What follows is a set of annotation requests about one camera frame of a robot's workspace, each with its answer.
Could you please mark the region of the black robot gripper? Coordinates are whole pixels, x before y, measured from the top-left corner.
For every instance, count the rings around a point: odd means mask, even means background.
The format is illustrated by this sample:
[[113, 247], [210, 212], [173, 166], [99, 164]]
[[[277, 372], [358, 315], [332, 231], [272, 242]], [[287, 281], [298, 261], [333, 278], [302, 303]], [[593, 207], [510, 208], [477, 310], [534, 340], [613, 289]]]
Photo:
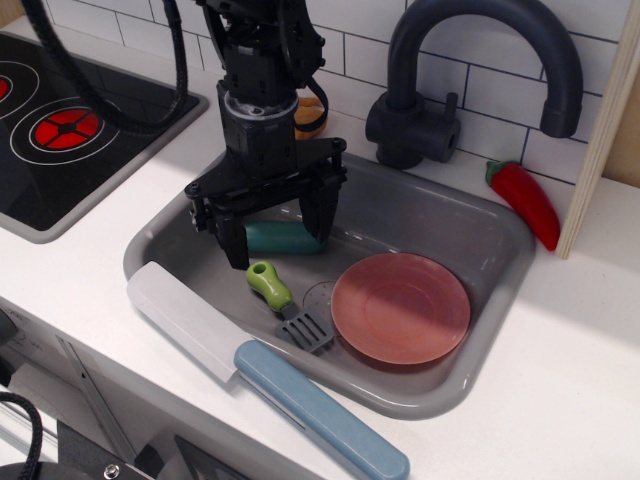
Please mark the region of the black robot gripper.
[[298, 199], [305, 229], [316, 241], [326, 241], [346, 181], [346, 141], [297, 140], [295, 92], [268, 106], [240, 101], [224, 80], [216, 90], [226, 149], [185, 188], [195, 229], [216, 233], [230, 266], [246, 270], [248, 243], [241, 217]]

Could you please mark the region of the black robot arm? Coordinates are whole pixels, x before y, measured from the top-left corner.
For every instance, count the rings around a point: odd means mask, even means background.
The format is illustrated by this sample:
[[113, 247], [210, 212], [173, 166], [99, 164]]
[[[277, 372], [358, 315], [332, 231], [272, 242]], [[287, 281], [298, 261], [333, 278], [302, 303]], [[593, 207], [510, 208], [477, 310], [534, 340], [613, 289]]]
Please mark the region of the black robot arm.
[[244, 270], [247, 215], [296, 199], [306, 231], [319, 243], [328, 238], [346, 142], [295, 137], [323, 122], [296, 123], [299, 90], [328, 103], [313, 78], [324, 40], [305, 2], [207, 1], [203, 11], [225, 70], [216, 86], [225, 150], [185, 194], [195, 229], [214, 234], [231, 267]]

